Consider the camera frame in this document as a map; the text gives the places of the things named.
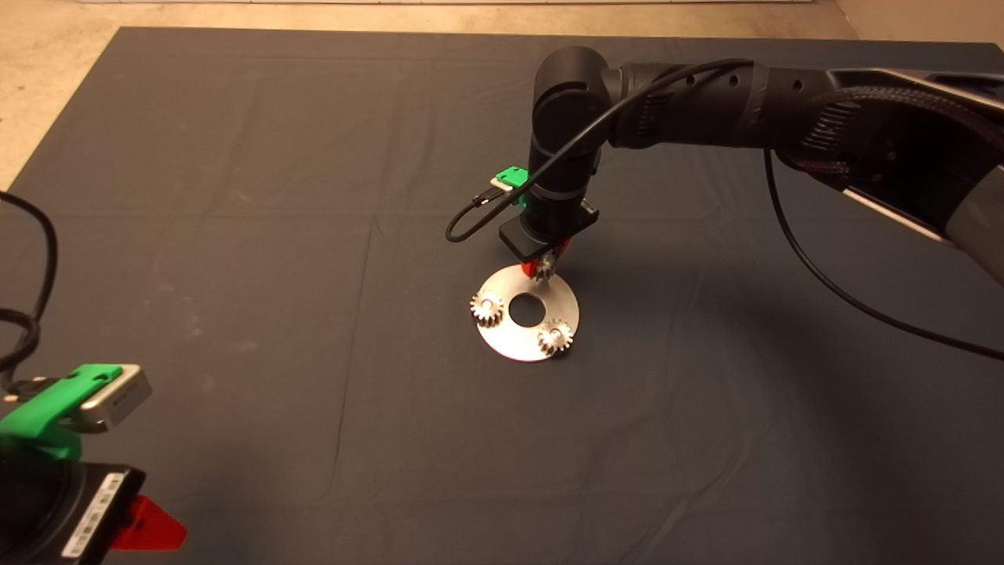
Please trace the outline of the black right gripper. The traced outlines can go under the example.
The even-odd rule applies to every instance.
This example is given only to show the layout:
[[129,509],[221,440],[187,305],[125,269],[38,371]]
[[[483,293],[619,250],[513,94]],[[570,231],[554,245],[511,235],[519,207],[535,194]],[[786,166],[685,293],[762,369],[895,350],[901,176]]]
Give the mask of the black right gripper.
[[571,239],[598,221],[598,208],[586,200],[553,201],[526,198],[522,211],[500,225],[502,243],[514,257],[525,264],[525,275],[542,280],[541,255],[556,248],[556,257],[563,257]]

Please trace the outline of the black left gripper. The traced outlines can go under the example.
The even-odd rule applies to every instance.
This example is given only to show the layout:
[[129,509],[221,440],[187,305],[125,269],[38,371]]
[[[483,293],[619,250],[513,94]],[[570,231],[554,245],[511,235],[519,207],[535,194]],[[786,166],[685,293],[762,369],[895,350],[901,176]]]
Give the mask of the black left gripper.
[[147,496],[147,473],[124,464],[79,462],[60,508],[57,564],[100,564],[111,551],[178,551],[187,528]]

